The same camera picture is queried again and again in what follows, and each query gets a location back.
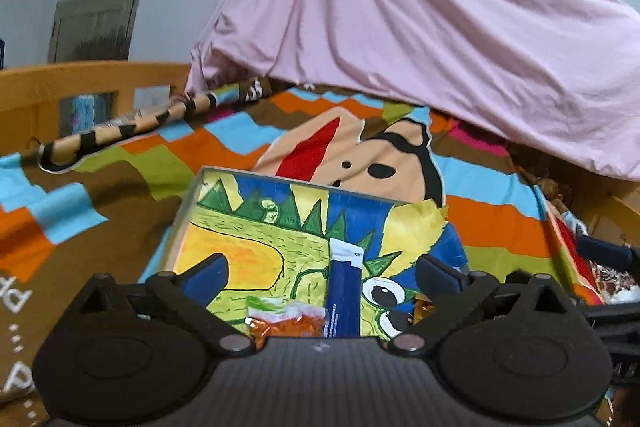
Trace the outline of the brown patterned striped quilt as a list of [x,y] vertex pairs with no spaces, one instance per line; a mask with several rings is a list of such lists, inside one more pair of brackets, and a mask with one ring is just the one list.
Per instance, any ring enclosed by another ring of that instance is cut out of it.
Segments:
[[[574,212],[503,139],[429,107],[254,79],[182,101],[147,124],[99,127],[1,159],[1,421],[46,419],[32,384],[44,337],[92,274],[135,281],[219,251],[213,312],[236,327],[250,295],[321,305],[331,239],[364,252],[360,331],[413,319],[414,265],[451,239],[474,270],[547,271],[587,303],[636,300],[625,273],[580,259]],[[188,253],[164,247],[198,186]]]

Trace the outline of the floral white fabric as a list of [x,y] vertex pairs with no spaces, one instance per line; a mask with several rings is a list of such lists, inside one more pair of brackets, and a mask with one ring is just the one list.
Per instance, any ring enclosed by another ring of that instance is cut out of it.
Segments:
[[[570,210],[561,213],[564,225],[574,234],[587,234],[585,223],[579,220]],[[621,303],[633,303],[639,300],[639,285],[626,272],[620,272],[608,268],[599,263],[589,262],[594,283],[603,300],[608,305],[620,305]]]

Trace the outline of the colourful dragon tray box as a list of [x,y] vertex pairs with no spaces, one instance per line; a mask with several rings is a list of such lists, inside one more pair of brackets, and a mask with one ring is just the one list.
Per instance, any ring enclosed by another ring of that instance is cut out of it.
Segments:
[[208,304],[245,331],[246,298],[321,307],[329,239],[363,249],[360,334],[392,338],[412,324],[423,254],[463,271],[464,249],[445,210],[239,170],[202,169],[184,199],[160,269],[182,273],[212,254],[229,263],[227,286]]

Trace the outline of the golden foil snack packet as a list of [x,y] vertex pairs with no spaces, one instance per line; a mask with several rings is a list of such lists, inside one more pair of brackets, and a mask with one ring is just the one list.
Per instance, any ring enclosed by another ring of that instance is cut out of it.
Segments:
[[416,325],[435,311],[434,303],[424,295],[417,295],[413,299],[412,324]]

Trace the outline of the red orange clear snack packet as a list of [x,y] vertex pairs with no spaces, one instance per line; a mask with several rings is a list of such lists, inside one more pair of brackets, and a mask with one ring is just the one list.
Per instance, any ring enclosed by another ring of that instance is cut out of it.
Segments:
[[245,325],[260,349],[268,337],[321,337],[326,309],[279,297],[246,298]]

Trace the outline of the pink draped sheet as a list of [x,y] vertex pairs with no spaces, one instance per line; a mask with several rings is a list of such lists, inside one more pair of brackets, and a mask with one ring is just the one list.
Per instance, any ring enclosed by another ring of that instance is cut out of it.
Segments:
[[243,72],[430,106],[639,178],[639,15],[620,0],[219,0],[186,90]]

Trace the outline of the wooden bed rail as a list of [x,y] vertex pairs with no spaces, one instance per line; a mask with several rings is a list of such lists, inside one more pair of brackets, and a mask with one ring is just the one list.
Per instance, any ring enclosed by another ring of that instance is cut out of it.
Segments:
[[181,63],[82,61],[1,72],[1,153],[27,150],[58,137],[58,102],[85,94],[110,94],[113,116],[134,109],[134,91],[183,90],[190,66]]

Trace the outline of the blue stick packet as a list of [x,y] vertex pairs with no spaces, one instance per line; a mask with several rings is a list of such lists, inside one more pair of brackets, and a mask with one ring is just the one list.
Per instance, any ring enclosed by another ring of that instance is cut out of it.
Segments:
[[363,249],[332,237],[329,252],[326,337],[359,337]]

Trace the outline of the grey wooden door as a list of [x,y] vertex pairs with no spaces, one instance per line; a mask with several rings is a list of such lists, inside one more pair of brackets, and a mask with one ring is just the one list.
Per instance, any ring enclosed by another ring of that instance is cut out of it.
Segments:
[[49,63],[127,61],[139,0],[61,0],[55,7]]

